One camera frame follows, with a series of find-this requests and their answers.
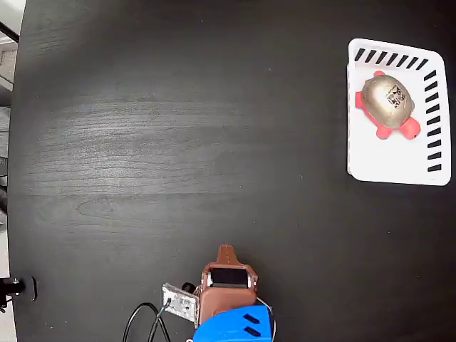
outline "black stand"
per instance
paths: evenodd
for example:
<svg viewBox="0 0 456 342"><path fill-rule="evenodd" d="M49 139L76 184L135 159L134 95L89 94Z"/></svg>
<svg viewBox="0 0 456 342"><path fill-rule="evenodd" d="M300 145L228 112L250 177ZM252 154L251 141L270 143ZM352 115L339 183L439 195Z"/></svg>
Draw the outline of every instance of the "black stand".
<svg viewBox="0 0 456 342"><path fill-rule="evenodd" d="M25 279L0 278L0 312L5 313L8 302L20 295L31 301L36 299L36 281L32 276Z"/></svg>

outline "turtle shell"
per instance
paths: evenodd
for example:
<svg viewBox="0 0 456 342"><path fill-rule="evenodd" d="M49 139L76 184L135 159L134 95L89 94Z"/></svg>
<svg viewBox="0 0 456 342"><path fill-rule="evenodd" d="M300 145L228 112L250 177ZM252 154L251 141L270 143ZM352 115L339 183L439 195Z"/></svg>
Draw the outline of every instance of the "turtle shell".
<svg viewBox="0 0 456 342"><path fill-rule="evenodd" d="M366 81L363 103L369 113L388 128L399 128L412 115L415 107L405 86L388 75Z"/></svg>

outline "black table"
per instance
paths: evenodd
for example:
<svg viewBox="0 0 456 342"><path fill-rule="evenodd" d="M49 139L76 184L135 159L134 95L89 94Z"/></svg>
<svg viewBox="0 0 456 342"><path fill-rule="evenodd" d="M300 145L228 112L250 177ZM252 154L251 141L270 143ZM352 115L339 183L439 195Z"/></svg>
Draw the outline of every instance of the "black table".
<svg viewBox="0 0 456 342"><path fill-rule="evenodd" d="M29 1L9 248L39 293L15 304L19 342L119 341L222 243L259 274L277 341L453 341L456 182L346 172L352 38L438 51L452 108L454 11L429 2Z"/></svg>

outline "white plastic tray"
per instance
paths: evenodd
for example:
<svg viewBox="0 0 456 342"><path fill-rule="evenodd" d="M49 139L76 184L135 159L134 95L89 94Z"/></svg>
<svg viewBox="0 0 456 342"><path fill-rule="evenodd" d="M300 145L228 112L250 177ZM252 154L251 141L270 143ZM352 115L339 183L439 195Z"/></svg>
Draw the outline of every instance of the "white plastic tray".
<svg viewBox="0 0 456 342"><path fill-rule="evenodd" d="M421 133L407 140L394 131L377 138L377 127L355 106L355 94L376 71L397 78L409 91ZM450 113L442 57L434 51L353 39L348 45L348 161L357 180L446 185L451 178Z"/></svg>

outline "blue robot part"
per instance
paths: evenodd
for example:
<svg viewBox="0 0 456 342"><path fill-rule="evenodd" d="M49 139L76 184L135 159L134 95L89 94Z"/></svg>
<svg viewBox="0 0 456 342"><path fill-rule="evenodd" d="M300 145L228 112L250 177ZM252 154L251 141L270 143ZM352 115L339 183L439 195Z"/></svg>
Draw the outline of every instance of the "blue robot part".
<svg viewBox="0 0 456 342"><path fill-rule="evenodd" d="M264 305L220 313L204 322L193 342L272 342L272 322Z"/></svg>

